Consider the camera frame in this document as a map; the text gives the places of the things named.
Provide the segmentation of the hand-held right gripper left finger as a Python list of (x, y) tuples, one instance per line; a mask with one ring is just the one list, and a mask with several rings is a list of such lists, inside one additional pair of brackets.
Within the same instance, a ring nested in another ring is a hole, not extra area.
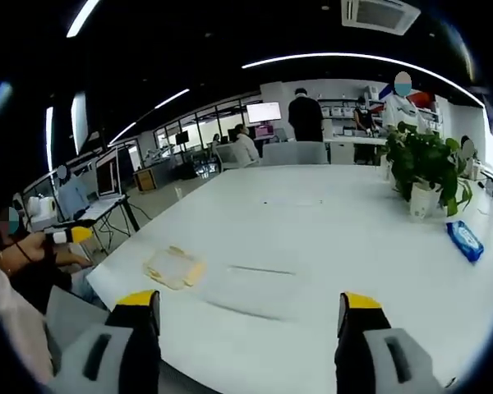
[(111, 310), (61, 289), (48, 301), (51, 393), (156, 393), (160, 294), (130, 294)]

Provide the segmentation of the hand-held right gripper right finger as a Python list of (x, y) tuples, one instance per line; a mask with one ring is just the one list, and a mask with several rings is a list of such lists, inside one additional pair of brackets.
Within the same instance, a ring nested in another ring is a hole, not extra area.
[(338, 393), (442, 393), (431, 356), (404, 329), (393, 328), (380, 303), (343, 292), (334, 353)]

